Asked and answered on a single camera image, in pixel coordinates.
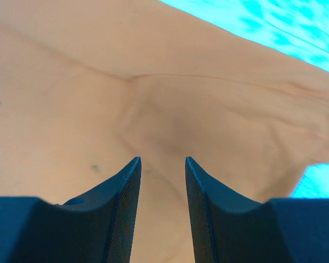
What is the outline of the orange t shirt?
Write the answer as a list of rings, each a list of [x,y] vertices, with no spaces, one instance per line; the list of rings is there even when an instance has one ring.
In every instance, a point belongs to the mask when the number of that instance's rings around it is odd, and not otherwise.
[[[329,163],[329,73],[159,1],[0,1],[0,196],[139,156],[131,262],[193,262],[185,159],[257,201]]]

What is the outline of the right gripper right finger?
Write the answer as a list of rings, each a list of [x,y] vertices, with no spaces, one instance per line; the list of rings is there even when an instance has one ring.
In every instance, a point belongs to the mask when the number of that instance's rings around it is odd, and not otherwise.
[[[329,262],[329,199],[253,201],[185,160],[196,262]]]

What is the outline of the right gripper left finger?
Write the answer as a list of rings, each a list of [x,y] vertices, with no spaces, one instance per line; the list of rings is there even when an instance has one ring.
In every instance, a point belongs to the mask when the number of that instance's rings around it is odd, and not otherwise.
[[[66,203],[0,197],[0,262],[129,262],[141,159]]]

